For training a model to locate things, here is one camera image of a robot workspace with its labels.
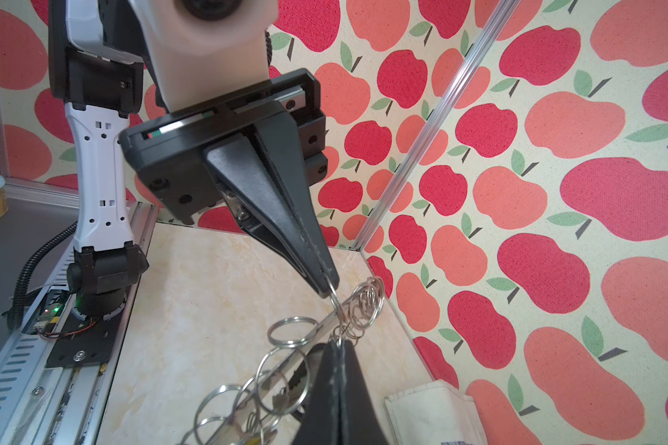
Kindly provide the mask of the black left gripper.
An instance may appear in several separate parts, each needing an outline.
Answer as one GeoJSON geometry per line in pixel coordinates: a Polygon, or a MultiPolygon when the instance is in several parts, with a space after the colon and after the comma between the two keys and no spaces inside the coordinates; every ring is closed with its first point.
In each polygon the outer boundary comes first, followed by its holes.
{"type": "Polygon", "coordinates": [[[287,261],[320,298],[339,275],[307,182],[324,148],[321,86],[306,69],[122,132],[126,162],[183,224],[226,199],[241,229],[287,261]]]}

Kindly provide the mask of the metal disc with key rings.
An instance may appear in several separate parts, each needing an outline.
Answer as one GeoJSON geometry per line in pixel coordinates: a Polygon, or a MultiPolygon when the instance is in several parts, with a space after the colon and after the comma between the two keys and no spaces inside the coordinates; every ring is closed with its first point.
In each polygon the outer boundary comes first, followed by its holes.
{"type": "Polygon", "coordinates": [[[332,296],[333,310],[321,321],[293,316],[274,323],[267,332],[272,349],[253,376],[205,396],[181,443],[271,444],[288,417],[298,425],[294,439],[327,344],[350,340],[356,348],[382,314],[385,299],[382,279],[371,276],[347,300],[332,296]]]}

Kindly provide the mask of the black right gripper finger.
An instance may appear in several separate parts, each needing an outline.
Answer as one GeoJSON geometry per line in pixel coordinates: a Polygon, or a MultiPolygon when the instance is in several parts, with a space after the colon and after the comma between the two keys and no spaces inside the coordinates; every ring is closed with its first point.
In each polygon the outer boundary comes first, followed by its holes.
{"type": "Polygon", "coordinates": [[[350,340],[327,344],[294,444],[375,445],[388,441],[350,340]]]}

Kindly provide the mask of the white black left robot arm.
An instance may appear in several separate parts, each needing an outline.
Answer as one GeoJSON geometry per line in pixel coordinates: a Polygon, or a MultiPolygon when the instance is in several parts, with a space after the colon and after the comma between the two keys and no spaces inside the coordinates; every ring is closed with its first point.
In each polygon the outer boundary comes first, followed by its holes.
{"type": "Polygon", "coordinates": [[[339,275],[310,195],[328,171],[320,85],[271,78],[275,1],[53,1],[52,95],[76,148],[79,217],[68,283],[87,319],[119,311],[148,269],[124,171],[183,224],[222,203],[322,298],[339,275]]]}

